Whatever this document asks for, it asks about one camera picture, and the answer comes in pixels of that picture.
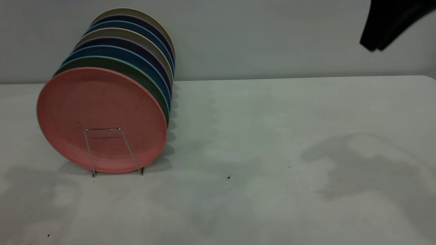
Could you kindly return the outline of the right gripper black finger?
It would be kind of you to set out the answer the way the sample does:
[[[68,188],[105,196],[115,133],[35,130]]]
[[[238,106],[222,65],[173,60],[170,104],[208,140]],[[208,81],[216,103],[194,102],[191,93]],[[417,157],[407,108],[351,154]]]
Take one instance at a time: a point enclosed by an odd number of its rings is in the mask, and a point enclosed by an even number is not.
[[[360,44],[370,52],[383,51],[403,32],[405,0],[371,0]]]
[[[383,0],[381,12],[385,16],[377,49],[385,50],[406,29],[435,11],[435,6],[434,0]]]

